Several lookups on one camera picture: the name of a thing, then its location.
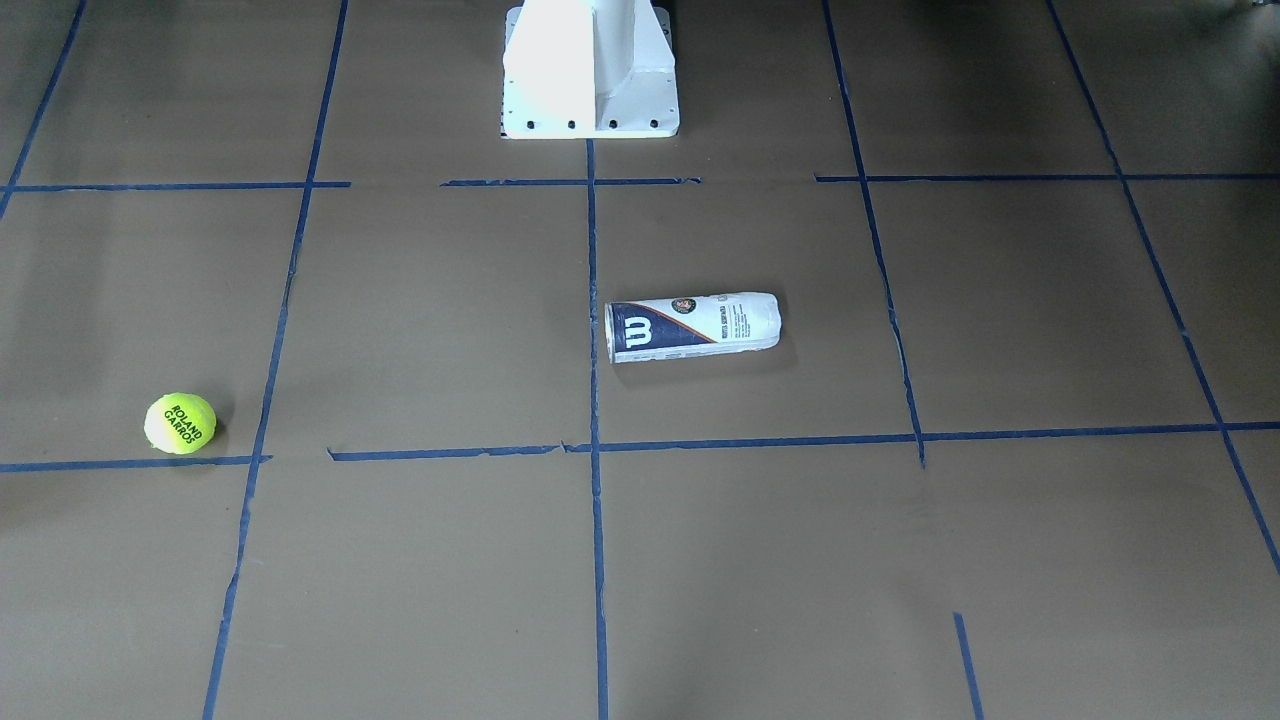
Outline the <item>Wilson tennis ball can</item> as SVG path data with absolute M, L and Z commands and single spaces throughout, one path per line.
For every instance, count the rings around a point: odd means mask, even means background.
M 780 342 L 782 327 L 778 299 L 763 292 L 605 306 L 605 346 L 613 364 L 762 351 Z

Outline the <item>yellow tennis ball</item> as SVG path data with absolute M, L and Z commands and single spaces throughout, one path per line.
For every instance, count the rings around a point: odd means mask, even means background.
M 215 436 L 218 416 L 202 397 L 169 393 L 156 398 L 143 419 L 143 434 L 164 454 L 188 455 L 205 447 Z

